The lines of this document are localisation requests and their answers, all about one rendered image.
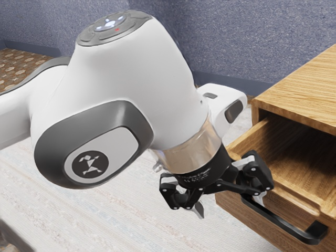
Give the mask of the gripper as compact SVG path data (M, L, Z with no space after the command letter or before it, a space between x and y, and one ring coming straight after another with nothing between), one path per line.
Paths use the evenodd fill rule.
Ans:
M179 184L192 189L181 193L176 189ZM234 161L221 145L215 156L195 171L174 175L162 173L159 191L170 209L183 208L204 219L204 207L199 201L203 193L230 191L250 195L256 203L264 206L263 197L273 188L271 170L255 150Z

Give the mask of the wooden drawer with black handle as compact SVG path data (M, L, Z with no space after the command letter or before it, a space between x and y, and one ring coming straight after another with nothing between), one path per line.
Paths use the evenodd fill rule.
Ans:
M319 221L328 228L326 237L305 244L233 192L216 194L216 203L284 252L336 252L336 136L272 115L227 146L237 160L250 150L262 157L274 179L265 207L302 231Z

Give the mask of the wooden cabinet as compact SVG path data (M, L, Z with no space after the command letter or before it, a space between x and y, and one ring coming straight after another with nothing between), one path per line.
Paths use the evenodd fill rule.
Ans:
M251 102L252 122L269 113L336 136L336 44Z

